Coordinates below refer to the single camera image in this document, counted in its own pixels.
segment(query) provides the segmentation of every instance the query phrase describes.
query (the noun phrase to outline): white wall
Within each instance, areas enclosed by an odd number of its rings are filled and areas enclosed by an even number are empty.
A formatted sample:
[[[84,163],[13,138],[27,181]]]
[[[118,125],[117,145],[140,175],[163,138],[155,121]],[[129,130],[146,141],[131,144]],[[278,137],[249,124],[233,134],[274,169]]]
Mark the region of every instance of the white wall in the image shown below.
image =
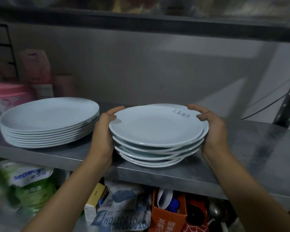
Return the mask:
[[[290,87],[290,43],[10,24],[17,54],[43,49],[53,73],[70,72],[81,97],[128,105],[198,103],[248,116]],[[0,51],[0,59],[8,52]],[[271,123],[282,100],[249,118]]]

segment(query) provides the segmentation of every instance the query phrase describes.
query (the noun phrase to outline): gray countertop surface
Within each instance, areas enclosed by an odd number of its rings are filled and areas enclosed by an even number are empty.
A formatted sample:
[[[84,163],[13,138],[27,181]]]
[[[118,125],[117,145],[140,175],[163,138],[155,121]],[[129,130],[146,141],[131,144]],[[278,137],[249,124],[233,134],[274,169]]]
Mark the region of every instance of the gray countertop surface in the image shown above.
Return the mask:
[[[99,103],[100,112],[117,106]],[[226,120],[234,156],[264,188],[290,210],[290,130],[268,123]],[[73,143],[41,149],[13,147],[0,133],[0,157],[74,171],[89,151],[91,135]],[[166,168],[134,165],[114,154],[106,177],[226,199],[201,152]]]

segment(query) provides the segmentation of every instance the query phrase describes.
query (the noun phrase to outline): orange box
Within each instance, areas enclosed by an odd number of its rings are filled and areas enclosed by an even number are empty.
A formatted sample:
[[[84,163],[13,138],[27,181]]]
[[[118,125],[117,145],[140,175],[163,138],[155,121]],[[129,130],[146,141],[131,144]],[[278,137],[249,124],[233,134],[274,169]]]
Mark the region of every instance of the orange box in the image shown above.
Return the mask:
[[[186,200],[184,193],[177,197],[179,213],[172,213],[156,207],[156,198],[159,189],[155,187],[151,203],[151,222],[148,232],[181,232],[187,217]]]

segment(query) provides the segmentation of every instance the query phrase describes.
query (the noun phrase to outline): metal ladle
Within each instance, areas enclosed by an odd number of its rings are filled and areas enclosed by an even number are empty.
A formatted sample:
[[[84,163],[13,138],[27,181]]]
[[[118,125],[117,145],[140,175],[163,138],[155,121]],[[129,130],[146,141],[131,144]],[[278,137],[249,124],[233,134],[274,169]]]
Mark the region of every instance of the metal ladle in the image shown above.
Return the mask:
[[[225,224],[225,221],[228,217],[228,212],[225,209],[224,205],[219,201],[213,201],[209,204],[209,213],[212,217],[221,223],[221,228],[223,232],[228,232],[228,228]]]

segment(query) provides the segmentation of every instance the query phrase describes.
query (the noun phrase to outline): person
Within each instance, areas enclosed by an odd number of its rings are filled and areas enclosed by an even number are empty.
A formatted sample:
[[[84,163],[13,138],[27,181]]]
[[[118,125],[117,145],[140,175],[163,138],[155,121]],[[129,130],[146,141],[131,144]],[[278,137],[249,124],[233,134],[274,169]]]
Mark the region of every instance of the person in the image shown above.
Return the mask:
[[[247,232],[290,232],[290,215],[276,202],[231,154],[224,122],[208,109],[189,104],[208,120],[209,132],[202,154],[216,175]],[[111,165],[113,142],[108,128],[116,119],[116,107],[101,114],[92,135],[89,153],[77,170],[65,181],[49,202],[22,232],[72,231],[93,189]]]

